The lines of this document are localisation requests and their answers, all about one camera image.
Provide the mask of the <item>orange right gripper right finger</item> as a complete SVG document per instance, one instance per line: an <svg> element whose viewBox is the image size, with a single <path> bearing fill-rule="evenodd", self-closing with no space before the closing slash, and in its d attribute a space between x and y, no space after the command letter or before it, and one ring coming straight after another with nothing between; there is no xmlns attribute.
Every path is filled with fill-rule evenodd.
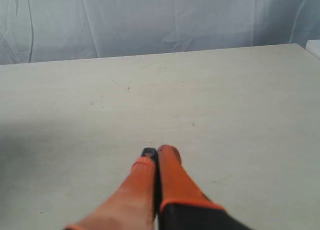
<svg viewBox="0 0 320 230"><path fill-rule="evenodd" d="M157 152L162 191L159 229L250 229L202 192L175 147L163 145Z"/></svg>

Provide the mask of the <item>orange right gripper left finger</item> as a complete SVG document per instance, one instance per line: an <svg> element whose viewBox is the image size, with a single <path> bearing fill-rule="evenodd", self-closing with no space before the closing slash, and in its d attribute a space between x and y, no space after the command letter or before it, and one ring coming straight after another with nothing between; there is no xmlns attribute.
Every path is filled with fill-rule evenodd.
<svg viewBox="0 0 320 230"><path fill-rule="evenodd" d="M65 229L154 229L156 172L156 149L143 149L120 187L97 209Z"/></svg>

